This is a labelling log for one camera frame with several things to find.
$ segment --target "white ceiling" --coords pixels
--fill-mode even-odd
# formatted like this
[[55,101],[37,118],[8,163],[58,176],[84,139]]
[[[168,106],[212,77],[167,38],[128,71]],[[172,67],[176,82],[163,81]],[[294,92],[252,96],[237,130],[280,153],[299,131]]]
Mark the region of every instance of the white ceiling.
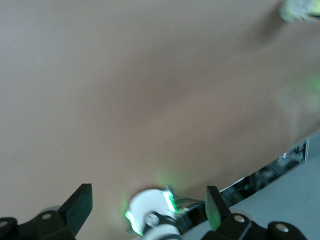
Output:
[[202,198],[320,123],[320,25],[277,0],[0,2],[0,216],[92,183],[78,240],[130,239],[124,210]]

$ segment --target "blurry object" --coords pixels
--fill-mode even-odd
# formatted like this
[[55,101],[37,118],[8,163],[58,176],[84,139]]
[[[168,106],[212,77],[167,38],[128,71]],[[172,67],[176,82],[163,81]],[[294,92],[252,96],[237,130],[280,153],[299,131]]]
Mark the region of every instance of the blurry object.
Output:
[[229,208],[232,207],[263,189],[299,164],[304,164],[307,161],[307,155],[308,141],[305,140],[295,145],[269,165],[261,168],[250,176],[238,180],[233,185],[224,188],[221,190],[221,195],[226,205]]
[[207,187],[205,212],[212,231],[202,240],[306,240],[289,223],[274,221],[265,229],[245,215],[231,213],[215,186]]
[[176,222],[181,234],[208,220],[205,203],[206,201],[193,203],[187,206],[185,211],[179,211],[176,214]]
[[92,208],[92,185],[82,184],[57,211],[21,225],[13,217],[0,218],[0,240],[75,240]]
[[147,189],[135,195],[125,214],[132,229],[146,240],[180,240],[178,208],[170,187]]
[[287,22],[320,22],[320,0],[284,0],[279,11]]

